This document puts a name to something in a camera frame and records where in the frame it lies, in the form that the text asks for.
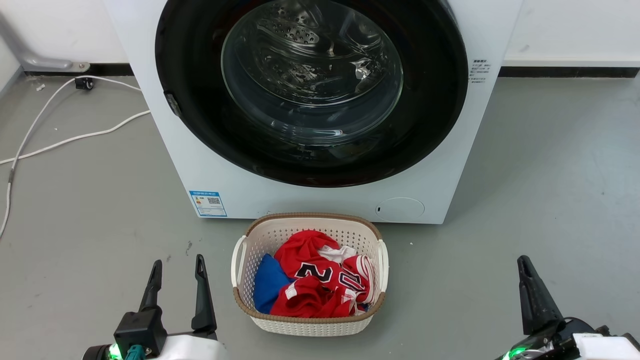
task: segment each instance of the teal connector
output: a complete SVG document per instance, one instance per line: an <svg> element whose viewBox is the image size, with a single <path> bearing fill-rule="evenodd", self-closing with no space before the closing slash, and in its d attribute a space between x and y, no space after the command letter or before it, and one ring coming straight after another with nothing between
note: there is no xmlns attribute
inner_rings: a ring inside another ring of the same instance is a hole
<svg viewBox="0 0 640 360"><path fill-rule="evenodd" d="M146 358L145 348L140 345L133 345L129 348L129 351L127 351L125 360L145 360Z"/></svg>

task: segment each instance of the blue and white sticker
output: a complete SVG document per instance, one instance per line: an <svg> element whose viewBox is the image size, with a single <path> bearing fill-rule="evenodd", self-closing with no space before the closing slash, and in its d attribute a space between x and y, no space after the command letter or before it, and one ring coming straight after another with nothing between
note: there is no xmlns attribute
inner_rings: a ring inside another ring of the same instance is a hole
<svg viewBox="0 0 640 360"><path fill-rule="evenodd" d="M201 217L226 218L227 212L222 204L220 194L216 192L189 191L191 200Z"/></svg>

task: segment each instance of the floor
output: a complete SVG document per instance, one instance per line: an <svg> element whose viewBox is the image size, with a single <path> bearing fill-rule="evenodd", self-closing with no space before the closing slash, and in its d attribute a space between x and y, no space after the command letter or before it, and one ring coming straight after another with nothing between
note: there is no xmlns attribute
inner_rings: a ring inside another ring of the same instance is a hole
<svg viewBox="0 0 640 360"><path fill-rule="evenodd" d="M0 160L65 80L23 78L0 100ZM69 88L25 152L146 109L121 86ZM260 330L237 307L230 254L250 222L194 215L147 115L19 163L0 241L3 357L80 359L113 342L156 259L164 326L188 330L196 254L207 261L218 336L233 359L494 359L524 337L521 254L565 316L638 337L639 138L640 79L500 79L445 224L380 224L390 279L370 326L294 338ZM8 168L0 166L2 182Z"/></svg>

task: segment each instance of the brown basket rim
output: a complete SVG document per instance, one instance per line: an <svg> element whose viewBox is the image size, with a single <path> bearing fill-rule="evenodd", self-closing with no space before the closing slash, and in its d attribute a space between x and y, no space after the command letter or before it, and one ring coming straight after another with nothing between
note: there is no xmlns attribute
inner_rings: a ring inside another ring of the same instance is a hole
<svg viewBox="0 0 640 360"><path fill-rule="evenodd" d="M332 214L332 213L280 213L280 214L265 215L259 218L258 220L254 221L249 226L249 229L247 229L245 235L249 236L251 231L255 229L255 227L258 226L259 224L267 220L278 219L278 218L332 218L336 220L355 221L367 226L376 235L376 237L379 240L382 239L382 235L380 234L380 231L370 221L360 217L354 217L352 215L341 215L341 214ZM263 313L259 313L256 310L252 310L242 301L242 298L240 297L240 290L237 288L237 286L234 287L234 298L236 299L236 303L238 304L240 309L244 311L244 313L246 313L252 318L276 321L276 322L287 322L287 323L311 323L311 324L321 325L321 324L329 324L329 323L361 322L362 320L372 317L375 313L378 312L378 310L380 310L382 303L384 303L385 301L385 297L386 297L386 294L384 291L382 291L378 297L378 301L376 301L376 303L373 304L373 306L366 313L358 316L349 316L346 318L293 318L293 317L287 317L287 316L275 316L275 315L263 314Z"/></svg>

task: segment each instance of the green led light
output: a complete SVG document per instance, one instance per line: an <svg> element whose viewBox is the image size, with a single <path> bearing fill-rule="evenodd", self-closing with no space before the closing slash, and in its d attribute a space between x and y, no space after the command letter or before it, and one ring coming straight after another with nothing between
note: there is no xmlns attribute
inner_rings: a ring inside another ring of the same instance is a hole
<svg viewBox="0 0 640 360"><path fill-rule="evenodd" d="M515 349L513 349L513 350L508 352L509 359L513 359L516 355L522 354L523 352L527 351L528 349L529 348L527 348L527 347L516 347Z"/></svg>
<svg viewBox="0 0 640 360"><path fill-rule="evenodd" d="M118 344L112 344L109 347L109 358L111 360L123 360L122 355L120 355L120 348Z"/></svg>

